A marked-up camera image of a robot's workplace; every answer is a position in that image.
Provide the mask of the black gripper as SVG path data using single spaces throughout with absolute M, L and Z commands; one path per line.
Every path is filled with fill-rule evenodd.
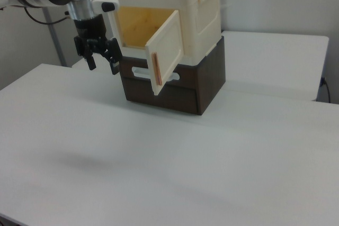
M 119 73 L 119 61 L 122 52 L 116 38 L 107 40 L 106 26 L 102 15 L 88 20 L 74 20 L 78 36 L 74 37 L 77 54 L 82 56 L 90 70 L 96 68 L 93 52 L 101 55 L 109 62 L 113 75 Z

